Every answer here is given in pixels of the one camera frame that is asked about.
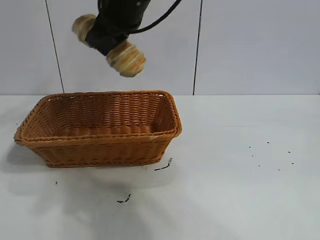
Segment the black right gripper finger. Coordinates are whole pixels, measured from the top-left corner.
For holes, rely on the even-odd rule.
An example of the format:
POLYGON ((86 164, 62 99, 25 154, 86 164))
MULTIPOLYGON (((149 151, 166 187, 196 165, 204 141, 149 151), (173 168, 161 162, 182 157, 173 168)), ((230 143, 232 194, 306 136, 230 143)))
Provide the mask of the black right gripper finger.
POLYGON ((116 34, 102 29, 92 28, 86 35, 88 45, 103 56, 128 39, 128 34, 116 34))

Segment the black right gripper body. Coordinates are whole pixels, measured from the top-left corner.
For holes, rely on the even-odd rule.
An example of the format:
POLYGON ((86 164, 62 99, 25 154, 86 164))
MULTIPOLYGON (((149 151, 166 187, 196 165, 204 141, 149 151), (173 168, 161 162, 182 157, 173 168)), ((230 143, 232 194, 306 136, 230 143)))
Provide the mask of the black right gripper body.
POLYGON ((148 7, 147 0, 99 0, 92 32, 97 36, 127 34, 137 30, 148 7))

